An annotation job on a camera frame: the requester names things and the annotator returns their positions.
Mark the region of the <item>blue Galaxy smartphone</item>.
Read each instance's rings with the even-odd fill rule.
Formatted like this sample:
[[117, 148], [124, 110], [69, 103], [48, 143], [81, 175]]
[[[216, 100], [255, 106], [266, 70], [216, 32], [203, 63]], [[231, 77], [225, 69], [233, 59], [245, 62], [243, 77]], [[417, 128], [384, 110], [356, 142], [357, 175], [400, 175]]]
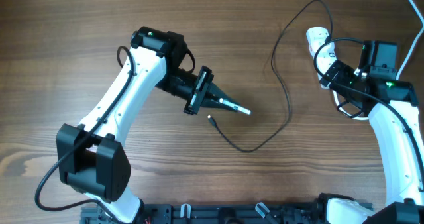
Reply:
[[237, 105], [236, 103], [233, 103], [233, 102], [231, 102], [229, 100], [220, 98], [219, 99], [219, 103], [222, 104], [222, 105], [225, 105], [227, 107], [230, 107], [232, 110], [234, 110], [236, 112], [241, 112], [241, 113], [244, 113], [246, 115], [250, 115], [251, 114], [251, 110], [249, 110], [249, 109], [247, 109], [245, 107], [242, 107], [240, 105]]

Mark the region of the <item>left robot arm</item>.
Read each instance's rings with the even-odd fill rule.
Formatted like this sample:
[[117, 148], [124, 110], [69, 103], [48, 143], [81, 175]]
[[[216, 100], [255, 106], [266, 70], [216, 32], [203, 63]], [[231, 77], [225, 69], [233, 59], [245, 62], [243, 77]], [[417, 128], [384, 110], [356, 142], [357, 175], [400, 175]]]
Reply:
[[202, 67], [198, 75], [180, 68], [190, 53], [180, 34], [141, 27], [126, 52], [127, 59], [107, 93], [78, 126], [62, 125], [56, 146], [62, 183], [89, 196], [113, 221], [140, 223], [144, 204], [128, 187], [131, 165], [123, 147], [152, 90], [184, 99], [188, 115], [202, 107], [251, 112], [212, 82], [209, 68]]

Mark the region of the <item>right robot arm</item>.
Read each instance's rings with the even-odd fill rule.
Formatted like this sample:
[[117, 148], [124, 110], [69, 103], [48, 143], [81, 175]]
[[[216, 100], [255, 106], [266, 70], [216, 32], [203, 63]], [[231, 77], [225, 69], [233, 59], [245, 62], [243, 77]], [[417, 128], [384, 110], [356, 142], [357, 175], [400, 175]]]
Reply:
[[321, 87], [331, 89], [365, 115], [376, 135], [386, 181], [386, 206], [379, 212], [347, 197], [323, 202], [326, 223], [422, 223], [423, 141], [418, 100], [409, 82], [396, 79], [398, 47], [364, 41], [357, 69], [337, 60], [332, 40], [309, 45]]

